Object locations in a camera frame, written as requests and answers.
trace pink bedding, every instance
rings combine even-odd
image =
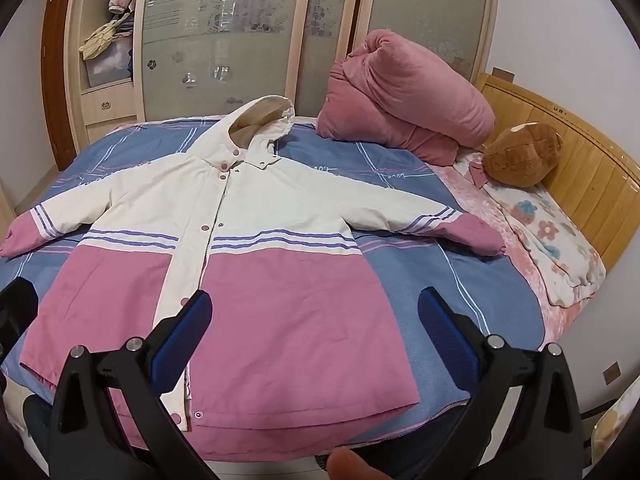
[[[545,339],[540,346],[558,341],[566,332],[575,318],[578,317],[584,306],[584,302],[576,303],[569,308],[559,308],[549,303],[545,284],[540,276],[540,271],[531,261],[529,252],[523,247],[518,237],[511,230],[502,212],[495,202],[483,190],[477,189],[467,179],[460,175],[454,168],[438,168],[430,166],[434,173],[447,186],[453,197],[468,212],[472,212],[491,227],[496,229],[504,239],[506,254],[511,259],[513,266],[529,283],[531,290],[538,298],[542,318],[545,325]]]
[[[404,148],[450,166],[482,144],[495,117],[482,94],[436,54],[390,30],[371,32],[330,73],[318,134]]]

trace jacket hood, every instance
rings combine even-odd
[[[286,97],[261,97],[219,120],[187,153],[215,167],[233,158],[230,153],[239,152],[240,158],[273,153],[271,145],[289,133],[293,117],[293,104]]]

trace blue blanket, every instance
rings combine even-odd
[[[176,152],[185,152],[213,120],[180,120],[119,130],[92,144],[47,191],[49,198]],[[277,153],[316,168],[377,186],[393,187],[462,210],[440,179],[412,153],[366,142],[323,139],[313,127],[297,124],[276,146]],[[32,281],[40,298],[88,227],[13,260],[0,258],[0,288],[14,277]],[[420,403],[358,436],[352,443],[388,438],[433,418],[468,394],[450,378],[417,315],[421,290],[433,285],[455,312],[469,316],[485,334],[501,334],[512,346],[537,349],[544,337],[540,306],[526,280],[506,256],[478,257],[447,240],[425,240],[388,232],[354,231],[363,254],[376,271],[393,307],[404,339]],[[18,364],[22,342],[3,364],[5,373],[45,400],[52,393]]]

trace blue gripper pad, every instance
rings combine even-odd
[[[182,371],[207,331],[212,313],[213,307],[209,295],[197,293],[178,314],[178,324],[159,348],[149,366],[149,385],[158,396],[174,389]]]
[[[418,297],[420,322],[456,386],[473,395],[480,381],[478,356],[456,325],[454,316],[457,314],[451,311],[442,298],[440,303],[439,295],[436,298],[430,288],[425,288]]]

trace folded pink blanket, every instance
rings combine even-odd
[[[318,134],[404,148],[450,166],[458,146],[494,129],[489,103],[436,54],[390,30],[374,30],[330,73]]]

